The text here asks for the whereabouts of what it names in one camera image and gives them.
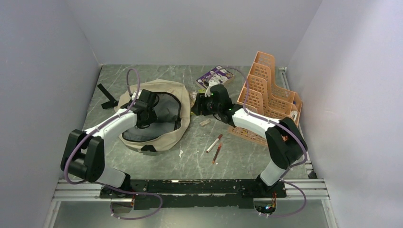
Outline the purple book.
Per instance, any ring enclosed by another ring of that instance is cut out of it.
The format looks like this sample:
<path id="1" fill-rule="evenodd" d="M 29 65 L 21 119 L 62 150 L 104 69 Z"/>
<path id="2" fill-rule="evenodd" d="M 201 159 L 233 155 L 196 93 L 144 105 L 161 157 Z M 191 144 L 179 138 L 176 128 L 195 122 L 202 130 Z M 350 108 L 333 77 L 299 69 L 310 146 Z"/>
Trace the purple book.
<path id="1" fill-rule="evenodd" d="M 231 82 L 235 75 L 218 65 L 195 80 L 201 89 L 207 89 L 210 83 L 225 84 Z"/>

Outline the beige canvas backpack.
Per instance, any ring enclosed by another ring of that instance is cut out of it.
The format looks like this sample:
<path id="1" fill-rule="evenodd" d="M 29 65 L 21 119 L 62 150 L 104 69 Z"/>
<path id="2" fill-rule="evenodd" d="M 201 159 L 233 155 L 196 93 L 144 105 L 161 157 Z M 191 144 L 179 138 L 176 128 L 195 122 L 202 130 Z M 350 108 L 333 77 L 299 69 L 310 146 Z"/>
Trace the beige canvas backpack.
<path id="1" fill-rule="evenodd" d="M 136 93 L 138 88 L 140 94 L 145 94 L 146 91 L 157 94 L 154 107 L 156 121 L 143 129 L 135 126 L 135 123 L 139 123 L 134 119 L 135 114 L 123 114 L 122 109 L 124 105 L 130 105 L 135 95 L 125 92 L 120 96 L 118 106 L 114 108 L 117 119 L 105 127 L 94 127 L 96 132 L 93 136 L 100 136 L 105 144 L 119 138 L 132 150 L 167 151 L 180 141 L 190 124 L 189 93 L 184 84 L 162 79 L 130 86 L 133 93 Z"/>

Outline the green book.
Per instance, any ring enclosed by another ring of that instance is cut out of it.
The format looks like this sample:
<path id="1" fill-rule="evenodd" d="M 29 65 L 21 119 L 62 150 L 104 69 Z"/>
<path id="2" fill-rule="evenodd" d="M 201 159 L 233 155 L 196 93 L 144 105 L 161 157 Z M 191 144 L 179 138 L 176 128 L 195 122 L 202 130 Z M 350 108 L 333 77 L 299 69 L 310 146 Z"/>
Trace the green book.
<path id="1" fill-rule="evenodd" d="M 198 92 L 194 91 L 194 92 L 189 92 L 189 98 L 191 102 L 195 102 L 196 97 L 197 97 Z"/>

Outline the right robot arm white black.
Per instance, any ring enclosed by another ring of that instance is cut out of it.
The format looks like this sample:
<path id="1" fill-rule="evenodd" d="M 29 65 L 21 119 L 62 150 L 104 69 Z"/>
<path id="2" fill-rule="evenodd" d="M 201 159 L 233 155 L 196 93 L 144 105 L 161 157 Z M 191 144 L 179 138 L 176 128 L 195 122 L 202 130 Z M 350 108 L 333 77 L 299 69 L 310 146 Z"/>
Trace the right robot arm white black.
<path id="1" fill-rule="evenodd" d="M 235 104 L 223 85 L 214 85 L 209 96 L 198 93 L 191 111 L 195 115 L 216 115 L 223 123 L 266 139 L 270 162 L 258 175 L 256 185 L 258 194 L 263 197 L 269 196 L 275 189 L 274 184 L 298 165 L 297 160 L 306 156 L 307 144 L 293 119 L 265 117 Z"/>

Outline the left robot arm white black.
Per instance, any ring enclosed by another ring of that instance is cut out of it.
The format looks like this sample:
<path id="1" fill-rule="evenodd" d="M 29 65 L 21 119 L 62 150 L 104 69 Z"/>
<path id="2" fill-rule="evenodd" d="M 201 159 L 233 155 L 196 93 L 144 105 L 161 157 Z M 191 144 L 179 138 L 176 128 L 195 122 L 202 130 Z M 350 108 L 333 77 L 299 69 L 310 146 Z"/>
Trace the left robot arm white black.
<path id="1" fill-rule="evenodd" d="M 73 184 L 68 177 L 73 175 L 80 178 L 78 183 L 107 185 L 117 196 L 128 196 L 132 190 L 130 175 L 106 165 L 105 146 L 131 128 L 149 127 L 157 120 L 154 108 L 159 101 L 156 92 L 139 90 L 105 121 L 85 131 L 73 130 L 60 164 L 65 180 Z"/>

